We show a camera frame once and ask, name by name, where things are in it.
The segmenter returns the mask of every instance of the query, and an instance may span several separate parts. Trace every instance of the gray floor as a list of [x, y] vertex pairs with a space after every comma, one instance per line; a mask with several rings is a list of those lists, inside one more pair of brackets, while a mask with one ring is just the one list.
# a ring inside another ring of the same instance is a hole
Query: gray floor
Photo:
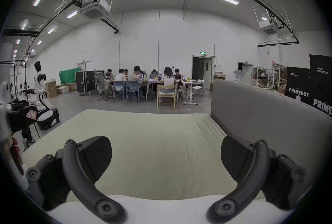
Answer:
[[[134, 97], [134, 102], [131, 99], [127, 99], [126, 102], [120, 101], [119, 98], [109, 98], [109, 101], [98, 101], [97, 93], [92, 93], [87, 96], [80, 96], [76, 91], [66, 94], [58, 94], [56, 97], [48, 99], [54, 108], [59, 111], [60, 123], [68, 121], [70, 118], [79, 114], [86, 109], [97, 110], [111, 110], [111, 111], [124, 111], [132, 113], [153, 113], [153, 114], [194, 114], [194, 113], [207, 113], [210, 114], [211, 109], [211, 97], [210, 91], [205, 90], [205, 96], [197, 94], [194, 101], [198, 102], [196, 105], [183, 105], [180, 101], [176, 104], [176, 109], [173, 109], [173, 105], [170, 103], [169, 98], [165, 98], [165, 103], [161, 103], [160, 108], [157, 108], [157, 102], [152, 97], [147, 101], [137, 102]], [[54, 125], [48, 130], [41, 131], [38, 127], [39, 135], [42, 137], [55, 129], [59, 124]]]

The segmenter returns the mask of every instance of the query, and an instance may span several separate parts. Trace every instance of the blue chair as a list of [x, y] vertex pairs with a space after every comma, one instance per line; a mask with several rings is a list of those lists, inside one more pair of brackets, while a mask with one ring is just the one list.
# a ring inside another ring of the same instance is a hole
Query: blue chair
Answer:
[[127, 95], [128, 92], [131, 94], [131, 96], [134, 93], [136, 93], [137, 94], [137, 102], [139, 102], [139, 93], [142, 92], [142, 91], [139, 90], [139, 82], [138, 81], [127, 81], [126, 95]]
[[113, 100], [115, 93], [122, 93], [123, 100], [125, 100], [125, 84], [123, 81], [113, 81]]

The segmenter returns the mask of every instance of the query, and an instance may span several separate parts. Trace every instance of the white shirt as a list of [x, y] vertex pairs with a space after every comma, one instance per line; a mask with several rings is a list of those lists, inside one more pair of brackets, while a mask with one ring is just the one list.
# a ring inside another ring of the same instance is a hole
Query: white shirt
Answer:
[[165, 74], [161, 76], [161, 80], [164, 81], [164, 85], [174, 85], [175, 77], [168, 77]]
[[125, 74], [119, 73], [115, 76], [115, 81], [127, 81]]
[[[127, 81], [127, 79], [126, 79], [126, 76], [125, 76], [123, 73], [119, 73], [119, 74], [117, 74], [117, 75], [115, 76], [115, 81], [123, 81], [123, 82], [125, 82], [125, 81]], [[115, 87], [115, 89], [116, 89], [117, 91], [122, 90], [121, 87]]]

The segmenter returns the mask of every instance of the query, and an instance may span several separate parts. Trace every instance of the folding chair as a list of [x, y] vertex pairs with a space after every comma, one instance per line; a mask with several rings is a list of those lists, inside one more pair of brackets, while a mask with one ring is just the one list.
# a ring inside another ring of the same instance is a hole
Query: folding chair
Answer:
[[125, 100], [125, 83], [123, 81], [113, 81], [113, 101], [115, 98], [115, 93], [122, 93], [123, 101]]
[[131, 94], [131, 96], [134, 93], [137, 93], [137, 102], [139, 102], [139, 93], [141, 93], [141, 96], [143, 97], [142, 91], [139, 90], [139, 82], [138, 81], [127, 81], [126, 96], [127, 96], [128, 92]]
[[197, 90], [203, 90], [203, 95], [201, 95], [201, 96], [205, 96], [205, 92], [204, 92], [204, 88], [203, 88], [203, 85], [204, 85], [204, 81], [205, 80], [201, 80], [201, 79], [199, 79], [199, 80], [197, 80], [198, 82], [200, 82], [201, 83], [201, 85], [197, 85], [197, 86], [194, 86], [193, 87], [193, 89], [197, 89]]
[[[157, 86], [157, 108], [159, 108], [159, 104], [160, 104], [160, 97], [172, 97], [174, 98], [174, 109], [175, 109], [175, 105], [176, 105], [176, 93], [175, 93], [175, 85], [158, 85]], [[172, 93], [163, 93], [162, 90], [163, 89], [173, 89]]]

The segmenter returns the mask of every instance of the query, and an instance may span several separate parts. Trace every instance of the mattress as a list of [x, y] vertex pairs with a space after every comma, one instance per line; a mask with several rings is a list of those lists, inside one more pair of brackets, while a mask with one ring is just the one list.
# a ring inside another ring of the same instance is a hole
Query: mattress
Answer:
[[[227, 195], [237, 183], [222, 164], [225, 132], [207, 114], [144, 114], [88, 109], [61, 124], [22, 154], [27, 167], [44, 155], [107, 136], [110, 165], [95, 183], [105, 195], [179, 200]], [[71, 192], [67, 201], [77, 201]]]

